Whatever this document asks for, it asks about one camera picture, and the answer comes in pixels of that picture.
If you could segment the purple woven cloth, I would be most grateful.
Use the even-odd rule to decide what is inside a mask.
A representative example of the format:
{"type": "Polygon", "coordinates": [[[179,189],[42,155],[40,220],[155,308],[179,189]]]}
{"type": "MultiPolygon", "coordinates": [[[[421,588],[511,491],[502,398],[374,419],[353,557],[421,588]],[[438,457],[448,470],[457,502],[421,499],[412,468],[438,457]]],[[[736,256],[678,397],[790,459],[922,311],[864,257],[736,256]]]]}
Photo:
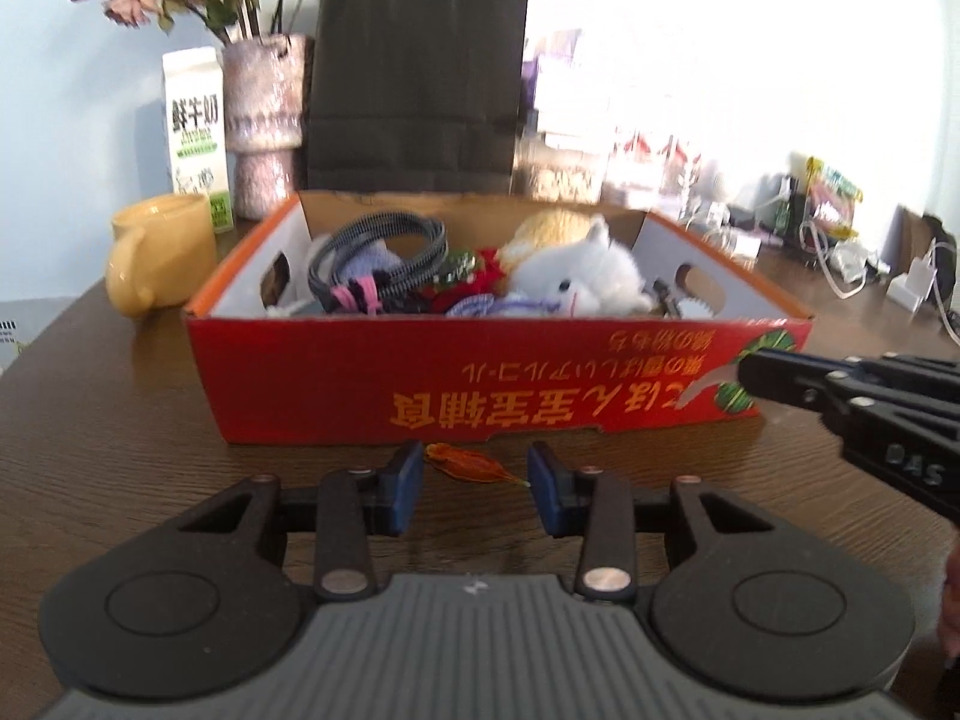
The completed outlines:
{"type": "Polygon", "coordinates": [[[372,275],[375,271],[391,271],[404,261],[389,247],[384,239],[374,239],[363,247],[337,250],[331,266],[331,282],[345,284],[350,280],[372,275]]]}

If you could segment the orange dried leaf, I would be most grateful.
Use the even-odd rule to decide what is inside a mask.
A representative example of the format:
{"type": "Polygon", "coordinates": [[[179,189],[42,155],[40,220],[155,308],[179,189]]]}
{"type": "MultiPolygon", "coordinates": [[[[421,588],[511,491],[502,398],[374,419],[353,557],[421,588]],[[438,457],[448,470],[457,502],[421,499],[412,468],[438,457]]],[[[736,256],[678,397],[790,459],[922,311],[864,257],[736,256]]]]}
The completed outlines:
{"type": "Polygon", "coordinates": [[[425,458],[438,472],[466,483],[509,483],[523,486],[523,488],[529,486],[525,479],[508,472],[498,460],[493,460],[475,450],[435,442],[425,447],[425,458]]]}

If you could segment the red cardboard box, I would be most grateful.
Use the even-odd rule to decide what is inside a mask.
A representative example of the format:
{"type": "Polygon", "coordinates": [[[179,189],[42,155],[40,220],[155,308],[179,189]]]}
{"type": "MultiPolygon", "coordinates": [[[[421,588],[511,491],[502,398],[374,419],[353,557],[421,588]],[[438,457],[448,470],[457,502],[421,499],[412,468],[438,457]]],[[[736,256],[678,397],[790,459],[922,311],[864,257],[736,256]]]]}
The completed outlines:
{"type": "Polygon", "coordinates": [[[378,211],[439,218],[459,249],[496,247],[537,203],[496,195],[320,192],[257,224],[185,308],[195,364],[233,444],[478,442],[524,431],[623,433],[747,416],[718,388],[760,346],[800,348],[812,314],[664,216],[609,208],[612,236],[651,280],[713,278],[701,320],[274,317],[262,285],[309,242],[378,211]]]}

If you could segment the colourful snack bag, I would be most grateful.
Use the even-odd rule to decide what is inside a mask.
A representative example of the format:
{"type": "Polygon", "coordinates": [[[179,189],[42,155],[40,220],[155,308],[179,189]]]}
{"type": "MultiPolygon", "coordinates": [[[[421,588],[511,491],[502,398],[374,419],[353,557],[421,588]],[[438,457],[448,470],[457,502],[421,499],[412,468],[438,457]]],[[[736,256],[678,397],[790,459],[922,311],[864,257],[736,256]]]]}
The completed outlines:
{"type": "Polygon", "coordinates": [[[850,179],[811,156],[805,161],[805,215],[820,231],[835,239],[851,239],[862,190],[850,179]]]}

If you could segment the white plush toy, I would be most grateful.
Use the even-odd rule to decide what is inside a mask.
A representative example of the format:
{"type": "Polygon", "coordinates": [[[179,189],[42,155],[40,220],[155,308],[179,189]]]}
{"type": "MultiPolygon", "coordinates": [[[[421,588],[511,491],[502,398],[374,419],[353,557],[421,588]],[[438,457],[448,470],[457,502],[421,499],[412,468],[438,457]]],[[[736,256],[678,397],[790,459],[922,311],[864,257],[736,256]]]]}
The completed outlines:
{"type": "Polygon", "coordinates": [[[630,249],[610,236],[607,221],[592,216],[584,238],[530,254],[511,271],[512,298],[555,307],[560,317],[646,316],[654,301],[630,249]]]}

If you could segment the red-labelled water bottles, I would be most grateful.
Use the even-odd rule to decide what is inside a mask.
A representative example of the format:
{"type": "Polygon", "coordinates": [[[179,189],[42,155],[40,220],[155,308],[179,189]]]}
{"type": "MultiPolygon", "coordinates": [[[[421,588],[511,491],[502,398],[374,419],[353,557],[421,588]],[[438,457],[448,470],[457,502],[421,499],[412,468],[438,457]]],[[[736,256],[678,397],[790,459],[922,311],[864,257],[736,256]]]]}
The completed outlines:
{"type": "Polygon", "coordinates": [[[701,153],[690,140],[662,133],[619,132],[608,155],[605,182],[617,188],[682,193],[698,182],[701,153]]]}

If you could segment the yellow knitted plush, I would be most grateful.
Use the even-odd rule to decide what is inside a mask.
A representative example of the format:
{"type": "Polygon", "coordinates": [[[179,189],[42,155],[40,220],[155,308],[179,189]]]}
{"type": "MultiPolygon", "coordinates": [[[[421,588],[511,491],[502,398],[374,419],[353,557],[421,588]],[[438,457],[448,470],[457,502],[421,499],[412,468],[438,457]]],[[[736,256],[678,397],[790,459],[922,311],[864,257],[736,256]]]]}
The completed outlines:
{"type": "Polygon", "coordinates": [[[547,208],[524,220],[512,238],[496,252],[496,261],[505,275],[511,275],[530,255],[542,249],[582,241],[601,215],[547,208]]]}

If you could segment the yellow ceramic mug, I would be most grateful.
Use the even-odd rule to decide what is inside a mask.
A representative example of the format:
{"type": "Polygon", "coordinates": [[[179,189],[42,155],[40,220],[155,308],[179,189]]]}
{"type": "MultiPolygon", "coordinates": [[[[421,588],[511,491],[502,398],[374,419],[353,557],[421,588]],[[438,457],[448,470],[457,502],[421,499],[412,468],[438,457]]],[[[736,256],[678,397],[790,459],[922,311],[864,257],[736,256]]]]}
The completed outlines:
{"type": "Polygon", "coordinates": [[[168,193],[117,211],[104,284],[122,316],[184,304],[217,268],[210,202],[168,193]]]}

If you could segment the clear jar of seeds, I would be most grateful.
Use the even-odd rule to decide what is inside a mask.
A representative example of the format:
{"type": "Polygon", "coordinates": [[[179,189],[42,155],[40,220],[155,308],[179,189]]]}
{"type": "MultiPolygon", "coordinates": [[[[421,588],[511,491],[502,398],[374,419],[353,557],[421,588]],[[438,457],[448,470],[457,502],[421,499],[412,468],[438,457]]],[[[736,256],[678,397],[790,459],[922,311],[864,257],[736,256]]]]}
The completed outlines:
{"type": "Polygon", "coordinates": [[[603,178],[604,165],[594,154],[551,148],[544,137],[527,135],[514,148],[509,192],[539,202],[595,205],[603,178]]]}

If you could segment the black paper bag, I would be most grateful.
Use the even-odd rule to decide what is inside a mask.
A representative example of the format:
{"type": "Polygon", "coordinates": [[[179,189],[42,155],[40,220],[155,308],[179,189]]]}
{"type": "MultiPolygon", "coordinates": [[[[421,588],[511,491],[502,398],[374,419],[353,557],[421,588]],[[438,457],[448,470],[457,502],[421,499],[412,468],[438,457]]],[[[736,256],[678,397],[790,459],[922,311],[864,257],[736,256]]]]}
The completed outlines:
{"type": "Polygon", "coordinates": [[[508,192],[529,0],[320,0],[306,184],[508,192]]]}

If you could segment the pink speckled vase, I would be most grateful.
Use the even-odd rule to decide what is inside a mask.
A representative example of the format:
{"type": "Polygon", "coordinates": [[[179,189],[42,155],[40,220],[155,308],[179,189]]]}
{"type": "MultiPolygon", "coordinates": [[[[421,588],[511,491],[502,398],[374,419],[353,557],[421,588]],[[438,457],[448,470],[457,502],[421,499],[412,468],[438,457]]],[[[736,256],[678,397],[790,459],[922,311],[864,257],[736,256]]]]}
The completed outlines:
{"type": "Polygon", "coordinates": [[[268,34],[223,49],[224,135],[236,215],[263,220],[301,184],[313,39],[268,34]]]}

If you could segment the white milk carton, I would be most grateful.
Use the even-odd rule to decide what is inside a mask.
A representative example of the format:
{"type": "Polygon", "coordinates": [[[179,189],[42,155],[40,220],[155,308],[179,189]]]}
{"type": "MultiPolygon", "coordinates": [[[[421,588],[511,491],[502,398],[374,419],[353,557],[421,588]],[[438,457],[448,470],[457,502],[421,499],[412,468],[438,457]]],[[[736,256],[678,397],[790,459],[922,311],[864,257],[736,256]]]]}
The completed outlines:
{"type": "Polygon", "coordinates": [[[172,192],[203,195],[217,234],[235,226],[223,120],[223,68],[212,46],[163,55],[164,123],[172,192]]]}

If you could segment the white wall sign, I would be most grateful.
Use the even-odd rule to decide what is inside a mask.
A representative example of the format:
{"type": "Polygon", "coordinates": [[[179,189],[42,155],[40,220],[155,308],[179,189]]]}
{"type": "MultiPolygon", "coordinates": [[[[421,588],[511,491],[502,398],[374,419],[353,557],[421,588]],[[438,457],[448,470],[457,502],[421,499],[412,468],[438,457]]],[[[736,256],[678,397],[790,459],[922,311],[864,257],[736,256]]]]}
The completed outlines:
{"type": "Polygon", "coordinates": [[[73,298],[23,299],[0,304],[0,371],[5,372],[26,346],[73,302],[73,298]]]}

